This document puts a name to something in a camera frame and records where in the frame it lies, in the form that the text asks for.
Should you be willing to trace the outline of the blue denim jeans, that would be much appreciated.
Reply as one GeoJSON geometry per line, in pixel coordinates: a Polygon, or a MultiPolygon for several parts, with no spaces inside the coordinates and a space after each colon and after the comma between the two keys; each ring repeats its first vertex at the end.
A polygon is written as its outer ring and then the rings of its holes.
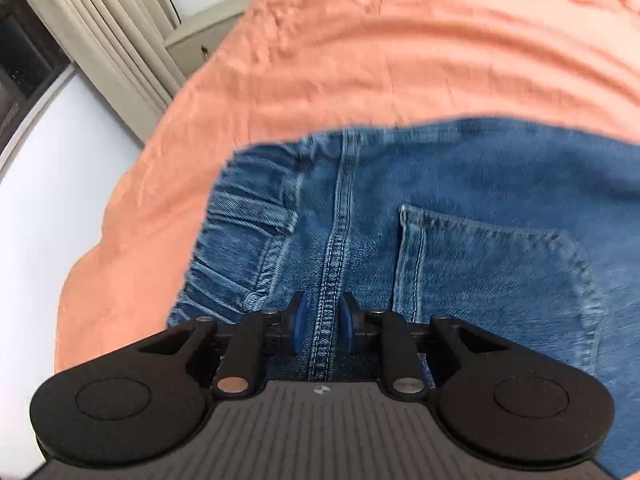
{"type": "Polygon", "coordinates": [[[368,378],[338,348],[338,300],[445,313],[596,376],[615,402],[599,455],[639,467],[639,149],[506,118],[350,128],[224,164],[168,324],[224,323],[304,296],[275,378],[368,378]]]}

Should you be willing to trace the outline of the beige bedside cabinet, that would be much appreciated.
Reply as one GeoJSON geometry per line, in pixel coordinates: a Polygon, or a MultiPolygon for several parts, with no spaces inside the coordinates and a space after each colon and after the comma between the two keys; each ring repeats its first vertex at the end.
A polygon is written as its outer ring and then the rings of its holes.
{"type": "Polygon", "coordinates": [[[216,52],[253,0],[222,0],[186,18],[166,39],[165,48],[190,77],[216,52]]]}

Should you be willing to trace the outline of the orange duvet cover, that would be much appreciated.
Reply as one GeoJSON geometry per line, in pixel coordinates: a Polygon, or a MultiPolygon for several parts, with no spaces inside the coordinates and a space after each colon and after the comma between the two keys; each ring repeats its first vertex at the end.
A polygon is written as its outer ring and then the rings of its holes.
{"type": "Polygon", "coordinates": [[[70,270],[54,366],[158,332],[237,148],[508,116],[639,139],[639,0],[255,0],[181,88],[70,270]]]}

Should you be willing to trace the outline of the dark framed window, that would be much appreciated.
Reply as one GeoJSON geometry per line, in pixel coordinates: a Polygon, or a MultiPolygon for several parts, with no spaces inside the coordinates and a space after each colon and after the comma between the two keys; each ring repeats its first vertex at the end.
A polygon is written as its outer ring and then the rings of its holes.
{"type": "Polygon", "coordinates": [[[1,0],[1,147],[7,148],[70,59],[27,0],[1,0]]]}

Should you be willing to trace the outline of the beige pleated curtain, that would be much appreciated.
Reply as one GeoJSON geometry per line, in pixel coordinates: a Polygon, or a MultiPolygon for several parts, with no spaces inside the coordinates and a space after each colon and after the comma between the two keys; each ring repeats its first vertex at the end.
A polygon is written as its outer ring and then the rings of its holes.
{"type": "Polygon", "coordinates": [[[165,47],[170,0],[27,0],[65,53],[145,142],[186,77],[165,47]]]}

